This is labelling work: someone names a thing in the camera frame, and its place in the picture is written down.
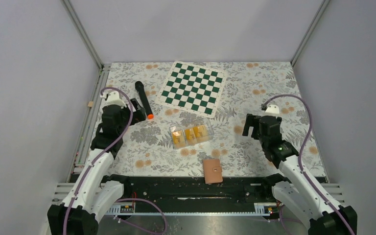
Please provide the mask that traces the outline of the clear acrylic card box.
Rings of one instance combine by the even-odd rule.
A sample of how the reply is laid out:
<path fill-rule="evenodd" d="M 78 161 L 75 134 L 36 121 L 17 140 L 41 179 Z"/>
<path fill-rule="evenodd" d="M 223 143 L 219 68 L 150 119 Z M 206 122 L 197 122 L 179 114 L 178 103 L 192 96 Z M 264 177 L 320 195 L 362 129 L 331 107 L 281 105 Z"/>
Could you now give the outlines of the clear acrylic card box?
<path fill-rule="evenodd" d="M 175 149 L 193 146 L 211 141 L 214 131 L 209 118 L 199 118 L 185 124 L 179 123 L 169 127 L 171 143 Z"/>

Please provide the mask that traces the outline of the tan leather card holder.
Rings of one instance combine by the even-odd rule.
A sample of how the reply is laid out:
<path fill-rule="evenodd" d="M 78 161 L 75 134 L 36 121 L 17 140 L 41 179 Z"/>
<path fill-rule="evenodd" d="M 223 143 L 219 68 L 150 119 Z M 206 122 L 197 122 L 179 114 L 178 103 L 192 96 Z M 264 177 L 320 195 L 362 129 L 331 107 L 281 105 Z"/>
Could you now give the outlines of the tan leather card holder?
<path fill-rule="evenodd" d="M 203 160 L 203 172 L 206 184 L 222 183 L 222 167 L 219 159 Z"/>

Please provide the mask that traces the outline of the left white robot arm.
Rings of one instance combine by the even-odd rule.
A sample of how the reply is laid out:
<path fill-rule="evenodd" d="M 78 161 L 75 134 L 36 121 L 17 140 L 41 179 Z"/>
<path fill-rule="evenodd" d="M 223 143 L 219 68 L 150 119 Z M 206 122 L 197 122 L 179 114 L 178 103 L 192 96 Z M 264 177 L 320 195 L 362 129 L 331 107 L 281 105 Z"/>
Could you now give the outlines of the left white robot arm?
<path fill-rule="evenodd" d="M 132 98 L 131 106 L 109 104 L 103 107 L 101 123 L 97 126 L 85 167 L 74 186 L 59 205 L 47 211 L 49 229 L 53 235 L 95 235 L 98 226 L 113 203 L 127 201 L 132 188 L 126 178 L 109 180 L 97 192 L 102 178 L 123 145 L 126 127 L 145 121 L 146 114 L 139 102 Z"/>

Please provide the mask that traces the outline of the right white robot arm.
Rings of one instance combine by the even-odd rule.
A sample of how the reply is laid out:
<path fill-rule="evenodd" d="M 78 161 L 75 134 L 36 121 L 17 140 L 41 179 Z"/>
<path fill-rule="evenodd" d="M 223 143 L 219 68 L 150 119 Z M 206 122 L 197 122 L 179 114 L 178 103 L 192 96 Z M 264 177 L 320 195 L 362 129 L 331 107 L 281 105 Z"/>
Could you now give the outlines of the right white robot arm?
<path fill-rule="evenodd" d="M 342 206 L 303 165 L 296 148 L 282 138 L 281 117 L 248 114 L 243 136 L 259 140 L 265 157 L 280 171 L 263 179 L 261 195 L 283 203 L 309 235 L 354 235 L 357 213 Z"/>

